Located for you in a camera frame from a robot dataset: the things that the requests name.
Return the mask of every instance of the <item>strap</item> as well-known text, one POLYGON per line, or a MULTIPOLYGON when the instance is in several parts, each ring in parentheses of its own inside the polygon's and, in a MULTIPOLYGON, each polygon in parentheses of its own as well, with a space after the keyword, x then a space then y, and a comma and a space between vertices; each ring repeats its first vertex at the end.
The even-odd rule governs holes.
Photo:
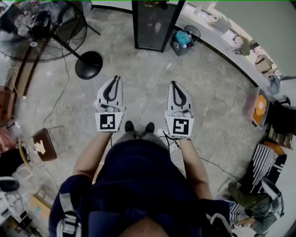
POLYGON ((216 218, 220 219, 224 225, 224 227, 226 228, 227 232, 229 233, 229 236, 233 236, 233 233, 231 231, 231 228, 226 220, 226 218, 220 214, 220 213, 216 213, 214 214, 212 217, 209 214, 206 214, 207 219, 209 220, 210 224, 213 225, 214 221, 216 218))
POLYGON ((66 233, 69 235, 75 234, 76 237, 81 237, 81 224, 78 222, 75 214, 70 194, 60 194, 60 203, 65 213, 65 217, 60 220, 57 226, 56 236, 62 237, 63 233, 66 233))
POLYGON ((74 212, 74 208, 71 202, 71 196, 69 193, 60 194, 60 202, 64 213, 74 212))
POLYGON ((255 64, 259 64, 259 63, 261 63, 261 62, 263 62, 263 61, 265 60, 265 58, 263 57, 263 58, 261 58, 259 61, 257 61, 258 58, 259 58, 260 56, 263 56, 263 54, 260 54, 260 55, 256 58, 255 64))
POLYGON ((262 71, 261 73, 262 73, 262 74, 265 74, 265 73, 269 72, 270 69, 272 69, 272 67, 270 67, 268 70, 262 71))

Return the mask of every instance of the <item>brown chair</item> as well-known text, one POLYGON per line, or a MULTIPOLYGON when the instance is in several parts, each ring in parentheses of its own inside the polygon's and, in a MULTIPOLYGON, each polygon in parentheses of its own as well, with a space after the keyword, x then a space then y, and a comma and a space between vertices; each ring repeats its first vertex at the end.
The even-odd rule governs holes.
MULTIPOLYGON (((52 127, 52 128, 48 128, 48 129, 42 128, 39 131, 37 131, 31 137, 26 137, 26 138, 23 138, 23 139, 20 139, 19 138, 18 145, 19 145, 19 147, 21 147, 22 141, 24 141, 26 139, 29 139, 29 138, 33 138, 34 144, 35 143, 41 143, 41 141, 42 141, 43 142, 44 149, 45 149, 45 153, 42 154, 41 152, 38 152, 38 155, 39 155, 40 159, 43 162, 55 160, 57 158, 56 150, 55 150, 55 148, 54 148, 54 146, 53 146, 53 144, 51 142, 51 139, 50 139, 50 136, 49 136, 49 132, 48 131, 50 131, 52 129, 55 129, 55 128, 59 128, 59 127, 62 127, 62 125, 56 126, 56 127, 52 127)), ((27 168, 29 170, 32 170, 32 166, 27 161, 23 150, 22 149, 19 149, 19 150, 20 150, 20 154, 21 154, 22 159, 23 159, 24 163, 26 164, 27 168)))

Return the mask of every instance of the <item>pink object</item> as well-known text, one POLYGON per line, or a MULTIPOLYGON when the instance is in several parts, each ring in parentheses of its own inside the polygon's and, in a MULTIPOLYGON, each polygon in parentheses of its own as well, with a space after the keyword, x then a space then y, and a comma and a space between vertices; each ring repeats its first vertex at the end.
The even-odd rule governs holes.
POLYGON ((6 127, 0 128, 0 154, 4 151, 15 149, 16 143, 10 136, 9 131, 6 127))

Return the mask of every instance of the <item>box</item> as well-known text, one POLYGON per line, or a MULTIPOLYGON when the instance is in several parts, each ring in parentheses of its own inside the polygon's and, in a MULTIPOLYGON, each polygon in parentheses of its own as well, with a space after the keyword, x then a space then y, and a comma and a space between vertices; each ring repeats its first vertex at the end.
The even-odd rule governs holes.
POLYGON ((191 47, 187 47, 184 49, 183 46, 180 44, 180 42, 177 40, 176 33, 177 32, 173 33, 173 37, 172 37, 170 45, 171 45, 171 48, 175 51, 175 53, 178 56, 181 56, 181 55, 184 55, 185 53, 187 53, 194 46, 194 42, 190 39, 191 47))
POLYGON ((243 114, 248 120, 252 121, 255 126, 263 129, 268 113, 269 103, 270 100, 262 89, 260 89, 259 87, 251 89, 243 108, 243 114), (262 115, 261 118, 259 118, 258 121, 257 115, 255 113, 255 107, 257 103, 257 98, 260 94, 263 95, 263 97, 266 99, 266 108, 265 113, 262 115))
POLYGON ((36 194, 31 196, 31 208, 46 219, 49 219, 52 204, 53 200, 45 194, 43 186, 36 194))

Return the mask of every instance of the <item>black shoe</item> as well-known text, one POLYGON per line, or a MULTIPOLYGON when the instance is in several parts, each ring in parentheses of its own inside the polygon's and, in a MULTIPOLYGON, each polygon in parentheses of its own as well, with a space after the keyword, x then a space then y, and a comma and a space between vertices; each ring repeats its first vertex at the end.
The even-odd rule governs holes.
POLYGON ((131 121, 126 121, 124 126, 125 132, 134 131, 134 125, 131 121))
POLYGON ((154 133, 154 123, 150 122, 147 124, 146 128, 145 128, 145 133, 154 133))

